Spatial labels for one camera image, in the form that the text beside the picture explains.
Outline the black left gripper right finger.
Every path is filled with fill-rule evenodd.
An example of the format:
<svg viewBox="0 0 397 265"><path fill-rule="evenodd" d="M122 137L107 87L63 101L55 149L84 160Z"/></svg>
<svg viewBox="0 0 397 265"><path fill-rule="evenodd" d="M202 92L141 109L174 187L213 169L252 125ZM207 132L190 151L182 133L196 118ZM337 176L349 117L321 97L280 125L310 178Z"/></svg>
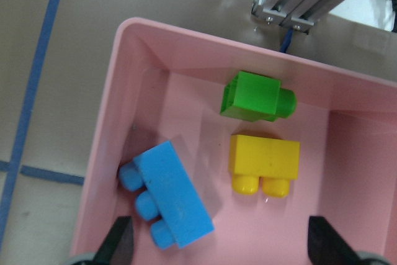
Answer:
<svg viewBox="0 0 397 265"><path fill-rule="evenodd" d="M308 257L312 264L365 264L322 216L309 217Z"/></svg>

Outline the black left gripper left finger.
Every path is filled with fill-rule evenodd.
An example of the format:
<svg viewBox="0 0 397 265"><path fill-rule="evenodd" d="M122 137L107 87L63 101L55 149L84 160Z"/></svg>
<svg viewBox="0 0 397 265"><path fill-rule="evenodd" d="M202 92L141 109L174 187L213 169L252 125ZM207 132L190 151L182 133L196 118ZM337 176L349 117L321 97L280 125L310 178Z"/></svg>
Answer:
<svg viewBox="0 0 397 265"><path fill-rule="evenodd" d="M95 254L93 264L130 265L134 252L134 229L131 216L114 221L107 236Z"/></svg>

